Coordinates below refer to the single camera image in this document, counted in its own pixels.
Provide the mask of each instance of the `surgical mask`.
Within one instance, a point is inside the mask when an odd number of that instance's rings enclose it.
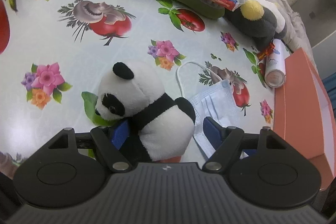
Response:
[[[215,152],[215,149],[208,141],[207,137],[203,132],[203,120],[205,117],[212,117],[217,123],[222,127],[235,126],[240,127],[239,121],[239,109],[236,106],[235,100],[233,98],[232,90],[228,80],[222,80],[213,71],[205,68],[204,66],[189,61],[181,65],[176,71],[177,82],[179,84],[181,94],[185,97],[184,89],[181,84],[181,79],[179,76],[180,69],[188,63],[193,63],[198,65],[203,70],[208,70],[213,77],[216,77],[219,82],[205,89],[204,91],[194,95],[190,99],[190,103],[193,105],[196,120],[195,120],[195,131],[194,139],[203,150],[205,155],[210,158]]]

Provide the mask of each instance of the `orange box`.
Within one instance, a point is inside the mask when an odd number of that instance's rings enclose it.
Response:
[[[303,49],[286,58],[286,82],[275,89],[273,130],[316,166],[321,189],[335,178],[336,125],[331,102]]]

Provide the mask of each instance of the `mask ear loop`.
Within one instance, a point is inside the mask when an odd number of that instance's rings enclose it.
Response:
[[[177,70],[176,70],[177,83],[178,83],[178,86],[179,86],[179,88],[180,88],[182,97],[185,98],[185,94],[184,94],[184,89],[183,89],[182,84],[181,84],[181,78],[180,78],[180,75],[179,75],[179,71],[180,71],[180,69],[181,69],[185,64],[188,64],[188,63],[195,64],[195,65],[201,67],[203,70],[207,70],[207,71],[209,71],[210,74],[212,74],[214,77],[216,77],[219,81],[222,81],[222,78],[219,77],[219,75],[215,74],[212,70],[209,70],[208,68],[202,66],[201,64],[199,64],[199,63],[197,63],[197,62],[194,62],[194,61],[188,61],[188,62],[186,62],[186,63],[183,63],[183,64],[182,64],[181,66],[179,66],[179,67],[177,68]]]

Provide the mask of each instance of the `yellow pom-pom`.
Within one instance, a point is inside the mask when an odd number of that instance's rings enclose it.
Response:
[[[265,11],[256,0],[248,0],[240,7],[241,14],[248,20],[258,20],[263,17]]]

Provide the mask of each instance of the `metal screw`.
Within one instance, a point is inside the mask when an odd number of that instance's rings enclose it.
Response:
[[[219,162],[211,161],[205,165],[205,168],[210,171],[218,171],[219,169],[222,168],[222,165]]]
[[[129,168],[129,164],[127,162],[123,162],[123,161],[118,161],[118,162],[115,162],[113,165],[112,165],[113,169],[115,170],[118,170],[118,171],[124,171],[126,169]]]

